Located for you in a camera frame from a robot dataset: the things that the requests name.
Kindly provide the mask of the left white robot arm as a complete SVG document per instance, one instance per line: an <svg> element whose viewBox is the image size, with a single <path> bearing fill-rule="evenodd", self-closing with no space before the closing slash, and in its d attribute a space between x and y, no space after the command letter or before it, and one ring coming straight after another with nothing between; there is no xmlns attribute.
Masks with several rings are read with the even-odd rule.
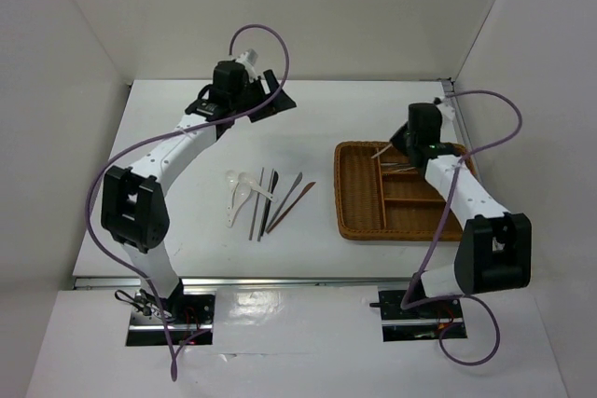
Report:
<svg viewBox="0 0 597 398"><path fill-rule="evenodd" d="M273 71L258 73L256 62L252 49L219 62L211 83L186 108L173 137L131 165L113 166L104 175L101 225L138 269L142 292L165 323L180 319L186 303L164 243L170 227L168 190L202 151L233 126L234 116L246 113L256 122L296 105L281 90Z"/></svg>

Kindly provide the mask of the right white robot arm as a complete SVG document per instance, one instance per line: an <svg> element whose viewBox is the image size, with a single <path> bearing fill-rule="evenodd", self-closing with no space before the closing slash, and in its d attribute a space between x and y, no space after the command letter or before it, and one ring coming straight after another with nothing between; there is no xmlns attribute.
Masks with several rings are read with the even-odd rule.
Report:
<svg viewBox="0 0 597 398"><path fill-rule="evenodd" d="M439 299L520 289L531 280L529 218L511 213L493 199L456 146L440 141L443 122L439 105L412 103L408 121L390 140L446 202L427 254L401 303L401 308L418 316L429 315ZM454 261L428 269L451 214L463 230Z"/></svg>

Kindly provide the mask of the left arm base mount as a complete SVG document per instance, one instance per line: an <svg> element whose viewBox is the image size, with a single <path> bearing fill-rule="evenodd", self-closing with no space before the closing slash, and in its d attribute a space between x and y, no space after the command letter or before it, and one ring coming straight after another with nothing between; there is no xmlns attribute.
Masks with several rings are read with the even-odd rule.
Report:
<svg viewBox="0 0 597 398"><path fill-rule="evenodd" d="M126 345L129 347L165 346L159 309L140 292L131 295L116 290L115 299L131 306ZM215 294L185 295L177 310L167 311L166 319L173 343L178 345L193 334L190 345L211 345L213 342L213 320L215 316Z"/></svg>

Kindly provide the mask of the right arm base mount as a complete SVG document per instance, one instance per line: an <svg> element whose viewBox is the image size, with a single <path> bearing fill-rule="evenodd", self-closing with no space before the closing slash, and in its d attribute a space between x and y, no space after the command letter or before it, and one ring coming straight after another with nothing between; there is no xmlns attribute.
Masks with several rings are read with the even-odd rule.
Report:
<svg viewBox="0 0 597 398"><path fill-rule="evenodd" d="M446 339L467 338L460 302L438 301L414 309L400 307L405 290L380 290L371 309L380 313L384 342L438 340L446 330Z"/></svg>

